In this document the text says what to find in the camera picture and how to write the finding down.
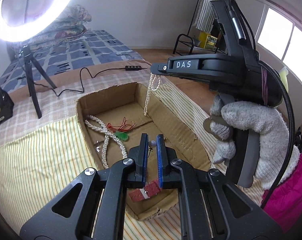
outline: cardboard box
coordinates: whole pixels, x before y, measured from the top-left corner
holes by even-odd
[[[198,138],[152,93],[148,115],[144,116],[146,94],[145,86],[129,83],[94,92],[78,100],[78,122],[98,168],[103,169],[99,149],[102,150],[104,135],[86,128],[83,120],[88,115],[94,115],[105,124],[111,123],[113,126],[121,125],[124,117],[129,123],[135,123],[134,129],[128,132],[129,140],[123,142],[127,152],[139,145],[141,133],[147,133],[149,140],[155,140],[158,134],[163,134],[166,146],[174,148],[178,158],[191,163],[194,168],[208,170],[210,161]],[[109,167],[121,159],[119,146],[110,140],[107,149]],[[147,182],[157,177],[157,156],[154,150],[148,158]],[[163,190],[156,196],[137,203],[133,203],[127,196],[126,210],[133,218],[145,220],[169,210],[177,203],[176,190]]]

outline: pearl strand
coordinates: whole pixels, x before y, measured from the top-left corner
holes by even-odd
[[[154,82],[155,80],[158,78],[158,85],[156,88],[154,88]],[[151,97],[151,91],[155,92],[156,90],[158,90],[158,88],[160,87],[161,84],[161,76],[160,75],[155,75],[152,74],[150,75],[150,80],[149,80],[149,85],[148,85],[148,89],[147,89],[147,97],[146,97],[146,104],[144,107],[144,116],[147,116],[147,112],[148,112],[148,105],[150,102],[150,97]]]
[[[109,168],[109,165],[107,164],[107,147],[108,147],[110,137],[119,145],[119,147],[121,149],[121,152],[122,152],[123,159],[128,157],[127,151],[126,151],[125,146],[122,143],[122,141],[119,138],[117,138],[113,133],[111,133],[108,130],[108,128],[106,127],[106,125],[99,118],[97,118],[93,115],[89,115],[88,119],[91,119],[91,120],[97,122],[98,124],[101,125],[101,127],[97,127],[97,126],[91,124],[88,120],[85,120],[84,123],[87,127],[89,127],[90,129],[92,129],[96,132],[100,132],[100,133],[105,134],[104,144],[103,144],[102,153],[101,153],[101,155],[102,155],[102,164],[103,164],[103,167],[105,169]]]

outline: red string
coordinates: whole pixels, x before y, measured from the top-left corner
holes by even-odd
[[[135,123],[133,125],[130,125],[130,124],[127,124],[126,122],[127,122],[127,120],[124,117],[123,121],[122,121],[122,124],[120,126],[112,126],[111,123],[108,123],[107,127],[110,130],[112,130],[113,132],[115,132],[115,131],[127,132],[127,131],[131,130],[135,126]]]

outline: screw head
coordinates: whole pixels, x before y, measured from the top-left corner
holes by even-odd
[[[182,160],[180,160],[180,159],[174,159],[172,161],[172,164],[174,164],[174,165],[180,165],[181,163],[182,163]]]
[[[95,173],[94,168],[87,168],[87,169],[85,169],[85,171],[84,171],[84,174],[85,174],[85,175],[88,175],[88,176],[90,176],[90,175],[92,175],[92,174],[94,174],[94,173]]]
[[[123,164],[124,164],[124,165],[130,165],[130,164],[132,164],[132,163],[133,163],[133,160],[130,159],[130,158],[126,158],[126,159],[123,160]]]
[[[209,170],[209,173],[212,175],[212,176],[219,176],[219,174],[221,173],[218,169],[210,169]]]

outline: black tripod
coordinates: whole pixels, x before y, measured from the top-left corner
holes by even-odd
[[[33,57],[33,54],[30,50],[29,46],[24,46],[21,49],[21,55],[24,58],[24,68],[26,72],[27,77],[27,84],[29,88],[29,94],[32,98],[34,108],[36,109],[38,118],[40,119],[42,117],[42,113],[40,110],[40,106],[38,103],[38,98],[36,94],[36,90],[34,87],[34,80],[33,80],[33,74],[32,74],[32,64],[35,66],[35,68],[40,72],[40,74],[45,78],[45,80],[52,86],[53,89],[57,88],[56,85],[53,83],[53,81],[48,77],[44,69],[40,66],[39,62]]]

